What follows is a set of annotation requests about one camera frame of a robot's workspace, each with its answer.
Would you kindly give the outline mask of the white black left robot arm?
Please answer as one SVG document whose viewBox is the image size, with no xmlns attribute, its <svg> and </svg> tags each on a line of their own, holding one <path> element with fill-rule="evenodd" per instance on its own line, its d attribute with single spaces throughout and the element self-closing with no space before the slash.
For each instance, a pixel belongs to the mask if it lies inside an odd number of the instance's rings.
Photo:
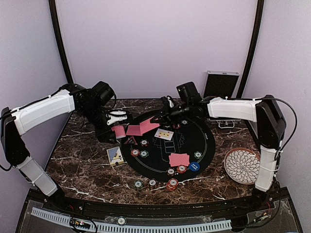
<svg viewBox="0 0 311 233">
<path fill-rule="evenodd" d="M 15 109 L 2 110 L 0 139 L 7 162 L 25 175 L 45 196 L 50 197 L 50 205 L 59 212 L 69 207 L 68 200 L 60 194 L 60 188 L 42 166 L 31 157 L 21 137 L 46 121 L 76 111 L 94 126 L 100 142 L 115 141 L 104 110 L 104 106 L 115 96 L 113 89 L 102 81 L 89 89 L 68 83 L 40 100 Z"/>
</svg>

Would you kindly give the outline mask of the black poker chip stack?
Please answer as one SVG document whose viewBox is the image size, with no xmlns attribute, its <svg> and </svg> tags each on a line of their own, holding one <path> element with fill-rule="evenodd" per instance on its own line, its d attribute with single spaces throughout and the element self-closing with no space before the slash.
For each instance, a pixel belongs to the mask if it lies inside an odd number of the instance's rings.
<svg viewBox="0 0 311 233">
<path fill-rule="evenodd" d="M 157 181 L 155 179 L 150 179 L 148 181 L 148 186 L 151 188 L 155 188 L 157 186 Z"/>
</svg>

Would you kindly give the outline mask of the red-backed card seat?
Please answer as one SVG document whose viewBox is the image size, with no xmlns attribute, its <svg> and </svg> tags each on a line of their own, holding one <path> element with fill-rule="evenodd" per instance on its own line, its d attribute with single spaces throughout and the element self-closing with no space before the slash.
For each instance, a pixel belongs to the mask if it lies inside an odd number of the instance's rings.
<svg viewBox="0 0 311 233">
<path fill-rule="evenodd" d="M 142 136 L 141 129 L 139 125 L 129 125 L 127 127 L 126 135 L 129 136 Z"/>
</svg>

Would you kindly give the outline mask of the green chip seat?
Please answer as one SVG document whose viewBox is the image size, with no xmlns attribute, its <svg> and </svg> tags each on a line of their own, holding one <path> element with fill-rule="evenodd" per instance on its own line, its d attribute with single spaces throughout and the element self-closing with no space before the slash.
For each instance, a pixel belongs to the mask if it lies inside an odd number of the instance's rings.
<svg viewBox="0 0 311 233">
<path fill-rule="evenodd" d="M 140 152 L 140 156 L 141 156 L 142 158 L 146 158 L 146 157 L 149 156 L 149 152 L 146 151 L 146 150 L 142 150 L 142 151 Z"/>
<path fill-rule="evenodd" d="M 196 152 L 194 153 L 194 157 L 195 157 L 196 159 L 199 159 L 199 158 L 202 157 L 202 153 L 199 152 L 199 151 L 196 151 Z"/>
</svg>

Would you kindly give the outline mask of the black 100 poker chip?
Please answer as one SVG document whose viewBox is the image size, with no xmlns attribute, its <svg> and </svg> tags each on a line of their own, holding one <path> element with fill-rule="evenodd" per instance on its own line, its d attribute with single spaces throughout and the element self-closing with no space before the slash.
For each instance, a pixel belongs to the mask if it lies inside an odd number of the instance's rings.
<svg viewBox="0 0 311 233">
<path fill-rule="evenodd" d="M 175 170 L 174 170 L 173 168 L 169 168 L 169 169 L 167 170 L 167 175 L 173 176 L 174 174 L 175 174 Z"/>
</svg>

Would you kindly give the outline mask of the red-backed playing card deck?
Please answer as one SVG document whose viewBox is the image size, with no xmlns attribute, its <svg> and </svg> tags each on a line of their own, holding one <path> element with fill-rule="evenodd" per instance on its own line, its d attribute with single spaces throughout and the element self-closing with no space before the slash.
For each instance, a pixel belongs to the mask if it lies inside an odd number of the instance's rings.
<svg viewBox="0 0 311 233">
<path fill-rule="evenodd" d="M 113 126 L 111 130 L 115 133 L 117 139 L 126 137 L 125 129 L 122 125 Z"/>
</svg>

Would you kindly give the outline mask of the red poker chip stack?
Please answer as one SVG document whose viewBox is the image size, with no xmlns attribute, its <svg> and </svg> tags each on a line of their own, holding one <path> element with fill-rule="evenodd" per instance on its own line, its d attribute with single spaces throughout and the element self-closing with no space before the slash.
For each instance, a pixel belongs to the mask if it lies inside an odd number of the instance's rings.
<svg viewBox="0 0 311 233">
<path fill-rule="evenodd" d="M 169 191 L 174 191 L 178 187 L 178 180 L 175 178 L 171 178 L 166 183 L 166 187 Z"/>
</svg>

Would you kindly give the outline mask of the green poker chip stack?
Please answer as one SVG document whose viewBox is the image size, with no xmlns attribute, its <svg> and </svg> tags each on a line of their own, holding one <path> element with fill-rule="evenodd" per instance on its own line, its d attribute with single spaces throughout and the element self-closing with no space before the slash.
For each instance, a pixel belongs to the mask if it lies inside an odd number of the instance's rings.
<svg viewBox="0 0 311 233">
<path fill-rule="evenodd" d="M 135 181 L 135 182 L 134 182 L 134 188 L 135 188 L 136 190 L 142 189 L 142 188 L 143 188 L 143 182 L 141 182 L 141 181 Z"/>
</svg>

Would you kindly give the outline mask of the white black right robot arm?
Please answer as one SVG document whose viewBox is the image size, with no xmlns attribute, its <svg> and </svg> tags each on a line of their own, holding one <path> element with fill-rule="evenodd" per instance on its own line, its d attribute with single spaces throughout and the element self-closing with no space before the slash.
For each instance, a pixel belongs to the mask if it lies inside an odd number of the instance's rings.
<svg viewBox="0 0 311 233">
<path fill-rule="evenodd" d="M 203 118 L 230 118 L 253 122 L 260 145 L 259 175 L 255 188 L 267 192 L 277 173 L 279 156 L 283 152 L 286 120 L 272 95 L 255 99 L 202 98 L 199 94 L 182 97 L 180 105 L 171 106 L 162 97 L 163 107 L 151 118 L 152 123 L 173 125 L 184 115 Z"/>
</svg>

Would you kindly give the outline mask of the black chip seat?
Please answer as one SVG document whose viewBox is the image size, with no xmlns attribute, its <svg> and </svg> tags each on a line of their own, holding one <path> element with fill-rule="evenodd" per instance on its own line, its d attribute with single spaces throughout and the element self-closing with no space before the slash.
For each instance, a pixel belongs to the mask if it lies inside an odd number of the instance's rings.
<svg viewBox="0 0 311 233">
<path fill-rule="evenodd" d="M 146 147 L 148 146 L 149 142 L 146 139 L 140 141 L 141 146 Z"/>
</svg>

